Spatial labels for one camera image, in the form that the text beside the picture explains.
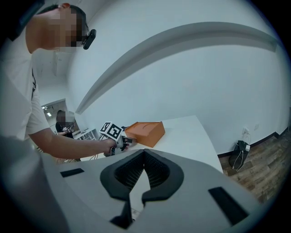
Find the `black rubber insert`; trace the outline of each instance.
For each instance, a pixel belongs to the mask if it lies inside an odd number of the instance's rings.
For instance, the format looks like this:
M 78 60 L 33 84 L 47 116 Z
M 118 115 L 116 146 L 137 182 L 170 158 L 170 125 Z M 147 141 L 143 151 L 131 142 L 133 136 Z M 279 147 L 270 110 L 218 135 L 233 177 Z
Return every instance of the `black rubber insert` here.
M 112 198 L 129 200 L 129 193 L 143 171 L 143 150 L 113 163 L 100 174 L 100 181 Z
M 73 176 L 79 173 L 84 172 L 83 169 L 81 168 L 77 168 L 77 169 L 73 169 L 73 170 L 68 170 L 68 171 L 64 171 L 64 172 L 60 172 L 60 174 L 62 175 L 62 177 L 69 177 L 69 176 Z
M 222 187 L 209 189 L 208 192 L 214 198 L 232 225 L 239 223 L 248 216 L 248 214 Z
M 142 202 L 161 201 L 171 197 L 181 186 L 184 173 L 180 166 L 149 149 L 144 150 L 145 172 L 151 190 L 142 195 Z

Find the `white wall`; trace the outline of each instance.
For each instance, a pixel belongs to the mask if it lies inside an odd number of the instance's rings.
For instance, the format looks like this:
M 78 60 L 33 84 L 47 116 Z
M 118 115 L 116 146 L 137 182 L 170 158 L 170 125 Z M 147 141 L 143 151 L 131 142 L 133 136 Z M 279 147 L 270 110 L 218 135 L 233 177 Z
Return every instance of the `white wall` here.
M 77 107 L 98 77 L 135 45 L 169 28 L 204 21 L 238 23 L 272 34 L 243 1 L 117 1 L 90 23 L 98 40 L 75 54 L 68 73 L 69 92 L 75 93 L 72 105 Z M 209 44 L 215 39 L 209 38 Z M 99 129 L 104 121 L 128 126 L 197 115 L 220 154 L 233 149 L 244 126 L 250 129 L 252 143 L 286 128 L 288 68 L 280 49 L 242 45 L 189 49 L 130 75 L 81 117 L 88 127 Z
M 241 139 L 244 126 L 251 131 L 252 143 L 276 131 L 280 79 L 271 51 L 243 46 L 199 48 L 139 70 L 83 115 L 96 128 L 108 120 L 127 126 L 197 115 L 219 154 Z M 257 123 L 259 129 L 254 131 Z
M 46 117 L 47 122 L 49 123 L 50 129 L 55 134 L 57 134 L 56 127 L 55 127 L 55 124 L 56 124 L 56 114 L 57 114 L 57 111 L 52 112 L 51 113 L 51 116 L 48 116 L 47 114 L 45 114 L 45 117 Z
M 127 51 L 160 32 L 199 22 L 230 22 L 273 34 L 242 0 L 115 1 L 89 24 L 97 30 L 98 39 L 89 50 L 78 49 L 72 60 L 68 87 L 75 93 L 74 106 L 78 107 L 96 79 Z
M 44 75 L 37 80 L 40 92 L 40 104 L 42 106 L 55 101 L 63 100 L 67 96 L 66 77 Z
M 88 129 L 88 124 L 85 121 L 84 117 L 82 117 L 80 114 L 75 113 L 75 108 L 74 108 L 73 102 L 72 102 L 73 95 L 74 95 L 73 93 L 68 93 L 68 95 L 65 99 L 65 104 L 66 104 L 68 111 L 74 112 L 75 120 L 78 124 L 78 127 L 81 131 L 83 131 L 85 129 Z

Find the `white table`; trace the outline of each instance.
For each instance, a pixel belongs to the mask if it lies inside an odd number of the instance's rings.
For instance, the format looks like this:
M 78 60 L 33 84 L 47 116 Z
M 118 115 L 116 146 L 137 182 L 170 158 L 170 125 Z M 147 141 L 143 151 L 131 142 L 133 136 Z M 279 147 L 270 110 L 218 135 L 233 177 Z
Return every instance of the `white table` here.
M 153 148 L 135 144 L 129 147 L 128 151 L 145 148 L 164 151 L 204 162 L 223 173 L 217 153 L 196 116 L 186 116 L 162 122 L 165 128 L 165 134 Z M 90 158 L 92 157 L 82 158 L 81 160 L 86 161 Z M 104 158 L 104 155 L 99 154 L 98 159 L 99 158 Z M 148 190 L 150 190 L 150 184 L 146 172 L 143 171 L 130 192 L 130 204 L 133 209 L 138 212 L 142 211 L 143 204 L 141 202 L 141 196 Z
M 78 133 L 78 134 L 73 135 L 73 138 L 74 138 L 74 139 L 79 139 L 80 137 L 85 136 L 87 133 L 92 132 L 93 130 L 94 130 L 94 129 L 86 129 L 86 130 L 84 130 L 84 131 L 81 131 L 81 132 Z M 95 138 L 95 136 L 94 136 L 93 133 L 91 134 L 91 137 L 93 138 L 93 140 L 96 140 L 96 138 Z

